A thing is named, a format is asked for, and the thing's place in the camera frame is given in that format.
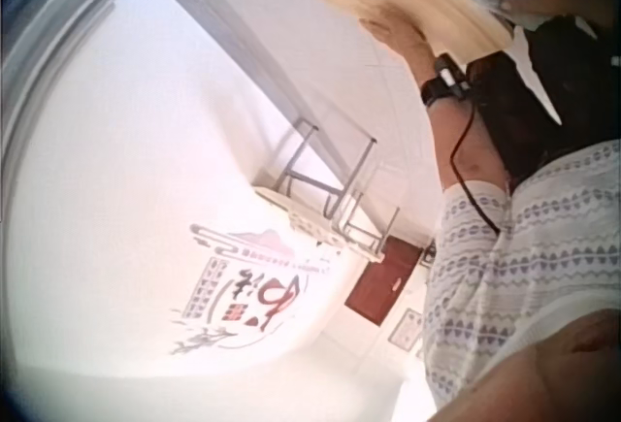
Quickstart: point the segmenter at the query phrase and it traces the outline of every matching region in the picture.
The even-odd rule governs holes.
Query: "wooden door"
[[[382,263],[370,263],[345,305],[377,326],[381,325],[408,282],[422,249],[388,238]]]

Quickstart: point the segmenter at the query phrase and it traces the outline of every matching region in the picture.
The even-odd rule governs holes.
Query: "black watch strap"
[[[427,108],[439,99],[452,96],[453,92],[440,77],[425,82],[420,89],[420,97]]]

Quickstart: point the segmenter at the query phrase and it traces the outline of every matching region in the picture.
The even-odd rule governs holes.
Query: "white shirt with gray pattern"
[[[492,184],[468,187],[502,232],[485,224],[461,186],[445,192],[423,328],[438,408],[540,309],[576,292],[621,294],[618,141],[550,163],[512,199]]]

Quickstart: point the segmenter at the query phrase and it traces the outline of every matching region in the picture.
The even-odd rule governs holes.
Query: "wristwatch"
[[[466,75],[450,55],[444,53],[439,56],[434,68],[438,76],[425,82],[420,88],[420,97],[425,107],[429,108],[445,97],[455,97],[459,101],[468,98],[471,88]]]
[[[420,89],[420,98],[423,99],[423,104],[427,108],[430,108],[437,100],[452,96],[453,92],[441,77],[425,82]]]

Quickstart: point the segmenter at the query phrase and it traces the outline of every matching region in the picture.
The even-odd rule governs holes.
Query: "white ceiling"
[[[441,207],[431,129],[400,58],[351,16],[322,0],[227,0],[299,89],[331,141],[353,166],[368,137],[383,162],[370,197],[395,235],[424,243]]]

